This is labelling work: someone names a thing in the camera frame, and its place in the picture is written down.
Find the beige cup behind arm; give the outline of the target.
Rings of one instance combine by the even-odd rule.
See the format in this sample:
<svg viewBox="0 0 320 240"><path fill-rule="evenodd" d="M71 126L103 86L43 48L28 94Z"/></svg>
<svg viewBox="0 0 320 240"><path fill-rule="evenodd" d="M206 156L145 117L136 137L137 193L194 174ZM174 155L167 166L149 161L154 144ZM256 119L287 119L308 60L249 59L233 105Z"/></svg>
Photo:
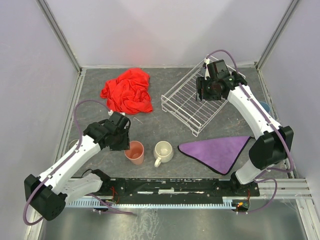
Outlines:
<svg viewBox="0 0 320 240"><path fill-rule="evenodd" d="M72 140L68 145L68 150L70 150L78 141L79 141L78 139Z"/></svg>

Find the pink plastic tumbler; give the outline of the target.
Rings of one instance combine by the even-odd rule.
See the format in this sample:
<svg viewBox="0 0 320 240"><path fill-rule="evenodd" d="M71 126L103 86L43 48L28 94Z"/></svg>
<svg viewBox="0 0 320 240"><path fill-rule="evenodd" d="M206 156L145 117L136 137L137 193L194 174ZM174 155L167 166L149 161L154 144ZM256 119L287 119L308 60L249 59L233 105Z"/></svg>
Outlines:
<svg viewBox="0 0 320 240"><path fill-rule="evenodd" d="M129 143L129 149L124 151L127 159L129 159L135 165L141 165L144 162L144 146L139 141L131 141Z"/></svg>

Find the cream ceramic mug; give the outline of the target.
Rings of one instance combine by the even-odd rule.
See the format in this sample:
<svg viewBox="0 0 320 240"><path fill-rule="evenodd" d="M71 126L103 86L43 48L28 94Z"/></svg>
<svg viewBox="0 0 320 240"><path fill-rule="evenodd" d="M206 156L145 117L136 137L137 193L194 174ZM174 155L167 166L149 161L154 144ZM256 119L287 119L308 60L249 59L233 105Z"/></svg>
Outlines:
<svg viewBox="0 0 320 240"><path fill-rule="evenodd" d="M171 161L174 156L172 145L167 141L159 141L153 150L155 158L154 166L158 168L161 163L167 163Z"/></svg>

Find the blue plastic cup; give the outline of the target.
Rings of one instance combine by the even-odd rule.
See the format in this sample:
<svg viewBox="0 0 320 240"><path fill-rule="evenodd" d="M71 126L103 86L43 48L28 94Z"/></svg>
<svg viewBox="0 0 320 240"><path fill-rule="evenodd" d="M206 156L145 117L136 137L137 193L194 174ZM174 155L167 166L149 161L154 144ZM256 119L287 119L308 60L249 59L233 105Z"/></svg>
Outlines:
<svg viewBox="0 0 320 240"><path fill-rule="evenodd" d="M270 106L264 102L264 101L260 101L259 104L263 107L263 109L269 114L271 112L271 108Z"/></svg>

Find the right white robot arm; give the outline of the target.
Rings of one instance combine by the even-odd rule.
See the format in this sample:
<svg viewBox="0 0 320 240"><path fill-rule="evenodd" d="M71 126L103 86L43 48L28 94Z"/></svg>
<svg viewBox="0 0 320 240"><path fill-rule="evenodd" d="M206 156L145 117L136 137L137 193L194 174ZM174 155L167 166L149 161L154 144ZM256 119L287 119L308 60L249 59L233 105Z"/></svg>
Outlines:
<svg viewBox="0 0 320 240"><path fill-rule="evenodd" d="M236 181L247 185L263 173L277 170L275 166L284 160L289 161L287 172L293 171L293 129L281 126L272 118L236 68L229 69L224 60L212 61L208 58L202 67L204 74L196 79L196 98L200 101L228 100L245 119L255 138L248 152L248 161L234 173Z"/></svg>

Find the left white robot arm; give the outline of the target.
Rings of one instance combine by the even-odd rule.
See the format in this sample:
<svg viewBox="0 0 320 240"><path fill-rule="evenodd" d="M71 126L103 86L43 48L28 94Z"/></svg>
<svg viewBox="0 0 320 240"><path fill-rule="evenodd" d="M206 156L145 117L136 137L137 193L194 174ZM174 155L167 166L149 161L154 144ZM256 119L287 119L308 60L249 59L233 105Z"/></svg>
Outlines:
<svg viewBox="0 0 320 240"><path fill-rule="evenodd" d="M108 119L89 124L76 144L53 166L38 176L27 176L24 180L24 222L31 225L26 214L29 206L40 214L42 220L52 221L69 203L98 192L111 179L102 170L93 170L75 181L71 181L71 177L106 147L110 151L128 150L130 126L128 117L113 112Z"/></svg>

